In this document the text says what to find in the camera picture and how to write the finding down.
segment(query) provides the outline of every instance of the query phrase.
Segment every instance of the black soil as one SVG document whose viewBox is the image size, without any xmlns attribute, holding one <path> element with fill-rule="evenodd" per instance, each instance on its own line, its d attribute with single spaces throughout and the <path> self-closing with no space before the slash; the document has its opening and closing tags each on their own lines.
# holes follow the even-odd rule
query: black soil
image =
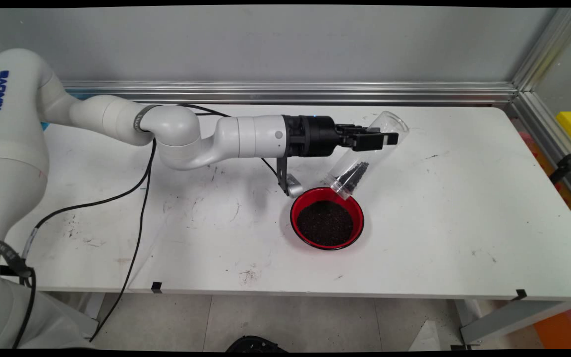
<svg viewBox="0 0 571 357">
<path fill-rule="evenodd" d="M 319 201 L 307 206 L 296 220 L 304 237 L 321 245 L 338 245 L 349 240 L 354 223 L 342 206 Z"/>
<path fill-rule="evenodd" d="M 354 189 L 356 189 L 356 185 L 358 185 L 360 179 L 363 178 L 363 175 L 365 174 L 365 171 L 367 171 L 368 166 L 369 163 L 361 161 L 360 163 L 357 163 L 349 171 L 339 176 L 337 179 L 340 183 L 342 183 L 345 186 L 346 189 L 348 189 L 350 192 L 354 192 Z"/>
</svg>

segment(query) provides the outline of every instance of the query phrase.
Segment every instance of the dirt on table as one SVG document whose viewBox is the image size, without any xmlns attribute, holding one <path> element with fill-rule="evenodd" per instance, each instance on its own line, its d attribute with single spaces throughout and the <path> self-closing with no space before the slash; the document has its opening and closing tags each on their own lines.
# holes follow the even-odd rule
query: dirt on table
<svg viewBox="0 0 571 357">
<path fill-rule="evenodd" d="M 347 210 L 331 201 L 319 201 L 303 208 L 296 223 L 304 237 L 327 246 L 347 242 L 354 226 Z"/>
</svg>

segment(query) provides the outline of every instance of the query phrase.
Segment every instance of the tile floor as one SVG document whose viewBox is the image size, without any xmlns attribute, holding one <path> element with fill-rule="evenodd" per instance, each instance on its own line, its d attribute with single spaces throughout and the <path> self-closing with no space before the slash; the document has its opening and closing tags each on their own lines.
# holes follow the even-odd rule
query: tile floor
<svg viewBox="0 0 571 357">
<path fill-rule="evenodd" d="M 106 294 L 99 318 L 117 294 Z M 125 294 L 94 340 L 111 350 L 225 351 L 258 335 L 288 352 L 406 351 L 426 319 L 442 350 L 460 344 L 451 300 Z M 478 349 L 543 348 L 533 327 Z"/>
</svg>

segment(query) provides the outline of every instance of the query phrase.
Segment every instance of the orange object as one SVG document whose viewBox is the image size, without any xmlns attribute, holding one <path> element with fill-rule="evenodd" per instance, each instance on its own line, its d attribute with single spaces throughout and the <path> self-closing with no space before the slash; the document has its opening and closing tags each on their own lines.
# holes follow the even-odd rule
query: orange object
<svg viewBox="0 0 571 357">
<path fill-rule="evenodd" d="M 571 323 L 566 314 L 558 314 L 534 324 L 543 347 L 571 349 Z"/>
<path fill-rule="evenodd" d="M 534 324 L 547 349 L 571 349 L 571 310 Z"/>
</svg>

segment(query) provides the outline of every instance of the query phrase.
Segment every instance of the clear plastic cup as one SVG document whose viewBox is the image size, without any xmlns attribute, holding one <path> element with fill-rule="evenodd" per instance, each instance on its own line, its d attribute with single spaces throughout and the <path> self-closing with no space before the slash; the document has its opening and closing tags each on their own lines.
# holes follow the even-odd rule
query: clear plastic cup
<svg viewBox="0 0 571 357">
<path fill-rule="evenodd" d="M 380 150 L 353 151 L 347 150 L 324 178 L 324 182 L 342 199 L 348 199 L 358 187 L 367 172 L 374 169 L 383 158 L 389 156 L 408 135 L 408 126 L 394 113 L 383 111 L 369 125 L 367 131 L 381 133 L 398 133 L 396 145 L 384 145 Z"/>
</svg>

